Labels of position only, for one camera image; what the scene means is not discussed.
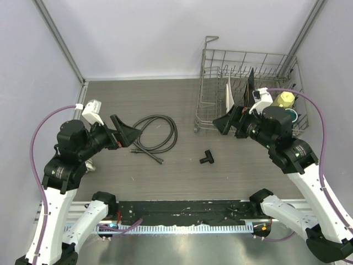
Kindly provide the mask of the ribbed grey cup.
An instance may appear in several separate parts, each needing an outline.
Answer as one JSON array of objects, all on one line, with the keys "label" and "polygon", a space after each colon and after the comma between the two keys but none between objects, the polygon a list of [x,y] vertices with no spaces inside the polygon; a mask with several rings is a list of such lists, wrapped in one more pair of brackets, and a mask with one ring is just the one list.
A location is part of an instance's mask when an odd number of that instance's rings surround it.
[{"label": "ribbed grey cup", "polygon": [[92,159],[88,159],[85,161],[85,166],[86,166],[86,172],[94,172],[96,170],[96,167],[93,163]]}]

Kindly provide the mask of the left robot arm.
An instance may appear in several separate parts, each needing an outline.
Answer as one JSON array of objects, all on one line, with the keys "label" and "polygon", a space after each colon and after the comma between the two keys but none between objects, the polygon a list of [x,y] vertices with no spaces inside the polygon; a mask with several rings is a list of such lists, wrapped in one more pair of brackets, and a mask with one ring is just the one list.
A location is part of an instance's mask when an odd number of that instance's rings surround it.
[{"label": "left robot arm", "polygon": [[94,123],[87,130],[76,119],[61,125],[55,155],[44,168],[40,187],[45,198],[34,239],[16,264],[76,264],[82,245],[100,221],[117,215],[116,197],[96,192],[81,217],[64,231],[70,206],[87,171],[86,161],[103,149],[129,147],[142,133],[124,124],[117,115],[110,118],[114,129]]}]

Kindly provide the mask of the dark green mug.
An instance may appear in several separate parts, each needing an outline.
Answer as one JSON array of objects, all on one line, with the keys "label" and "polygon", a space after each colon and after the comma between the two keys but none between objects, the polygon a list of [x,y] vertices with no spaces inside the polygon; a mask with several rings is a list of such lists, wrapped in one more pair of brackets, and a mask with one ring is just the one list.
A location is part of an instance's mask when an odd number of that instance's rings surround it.
[{"label": "dark green mug", "polygon": [[298,113],[291,109],[291,108],[286,108],[285,112],[291,117],[291,122],[294,124],[298,120]]}]

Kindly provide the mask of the yellow mug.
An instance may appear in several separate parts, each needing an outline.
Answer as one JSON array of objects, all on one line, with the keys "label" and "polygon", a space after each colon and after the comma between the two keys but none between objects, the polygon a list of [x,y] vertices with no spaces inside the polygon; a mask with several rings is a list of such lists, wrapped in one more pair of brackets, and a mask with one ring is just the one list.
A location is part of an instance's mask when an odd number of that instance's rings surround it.
[{"label": "yellow mug", "polygon": [[295,96],[291,92],[282,92],[273,101],[272,106],[281,108],[292,108],[295,102]]}]

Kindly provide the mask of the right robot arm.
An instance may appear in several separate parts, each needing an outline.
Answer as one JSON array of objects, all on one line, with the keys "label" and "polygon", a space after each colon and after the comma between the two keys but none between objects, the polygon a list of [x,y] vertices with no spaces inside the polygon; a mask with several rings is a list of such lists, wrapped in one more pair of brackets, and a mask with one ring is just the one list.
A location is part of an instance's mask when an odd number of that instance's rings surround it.
[{"label": "right robot arm", "polygon": [[262,189],[250,197],[253,217],[267,215],[280,221],[303,238],[321,262],[336,262],[352,255],[352,232],[326,197],[331,191],[319,175],[318,158],[308,143],[292,135],[292,118],[283,108],[269,106],[258,113],[243,106],[232,107],[212,123],[223,135],[233,126],[236,138],[250,137],[265,147],[272,162],[295,184],[313,212],[309,216]]}]

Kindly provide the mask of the white plate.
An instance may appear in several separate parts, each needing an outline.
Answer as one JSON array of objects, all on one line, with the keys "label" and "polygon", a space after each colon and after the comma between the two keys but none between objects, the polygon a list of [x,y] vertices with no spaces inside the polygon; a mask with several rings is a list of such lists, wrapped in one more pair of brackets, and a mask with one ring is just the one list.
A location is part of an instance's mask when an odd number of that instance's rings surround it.
[{"label": "white plate", "polygon": [[229,113],[234,106],[234,99],[231,87],[231,76],[228,76],[226,83],[226,113]]}]

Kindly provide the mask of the black T-shaped fitting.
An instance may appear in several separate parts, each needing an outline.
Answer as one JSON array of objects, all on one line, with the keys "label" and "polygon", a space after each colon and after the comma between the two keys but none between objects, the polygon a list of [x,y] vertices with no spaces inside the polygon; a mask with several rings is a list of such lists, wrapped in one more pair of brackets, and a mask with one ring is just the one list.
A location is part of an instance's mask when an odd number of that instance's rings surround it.
[{"label": "black T-shaped fitting", "polygon": [[204,163],[213,164],[215,162],[215,160],[213,158],[213,155],[212,155],[211,151],[210,150],[206,150],[205,151],[205,157],[200,159],[199,162],[201,164],[204,164]]}]

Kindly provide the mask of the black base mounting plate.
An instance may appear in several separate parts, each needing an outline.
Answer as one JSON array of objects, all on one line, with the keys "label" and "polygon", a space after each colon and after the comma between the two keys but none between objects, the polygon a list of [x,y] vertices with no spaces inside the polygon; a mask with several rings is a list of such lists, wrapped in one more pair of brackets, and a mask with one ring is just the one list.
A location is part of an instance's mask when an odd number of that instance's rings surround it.
[{"label": "black base mounting plate", "polygon": [[119,212],[123,225],[141,219],[143,226],[231,226],[270,218],[252,202],[241,200],[120,201]]}]

